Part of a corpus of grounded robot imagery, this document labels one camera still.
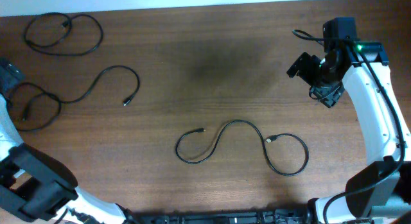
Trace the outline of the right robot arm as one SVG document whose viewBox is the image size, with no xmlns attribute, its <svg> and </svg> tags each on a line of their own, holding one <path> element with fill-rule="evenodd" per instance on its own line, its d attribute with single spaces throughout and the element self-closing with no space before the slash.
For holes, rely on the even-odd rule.
<svg viewBox="0 0 411 224">
<path fill-rule="evenodd" d="M 410 213 L 410 130 L 395 97 L 389 60 L 380 42 L 364 42 L 352 17 L 322 27 L 325 57 L 303 53 L 289 68 L 326 107 L 343 93 L 353 102 L 366 150 L 366 167 L 343 192 L 311 202 L 315 223 L 402 218 Z"/>
</svg>

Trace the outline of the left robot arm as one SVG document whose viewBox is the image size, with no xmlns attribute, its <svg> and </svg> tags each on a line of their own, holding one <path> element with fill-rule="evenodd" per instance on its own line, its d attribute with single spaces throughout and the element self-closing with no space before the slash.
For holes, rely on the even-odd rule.
<svg viewBox="0 0 411 224">
<path fill-rule="evenodd" d="M 22 140 L 6 95 L 23 78 L 1 59 L 1 208 L 28 223 L 137 223 L 130 210 L 80 189 L 65 165 Z"/>
</svg>

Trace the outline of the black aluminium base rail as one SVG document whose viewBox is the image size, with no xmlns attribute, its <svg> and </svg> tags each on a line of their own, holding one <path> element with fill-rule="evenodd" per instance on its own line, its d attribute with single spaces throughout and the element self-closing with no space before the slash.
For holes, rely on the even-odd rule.
<svg viewBox="0 0 411 224">
<path fill-rule="evenodd" d="M 313 223 L 308 209 L 275 209 L 273 211 L 218 212 L 193 214 L 144 214 L 124 210 L 125 223 L 145 224 L 288 224 Z"/>
</svg>

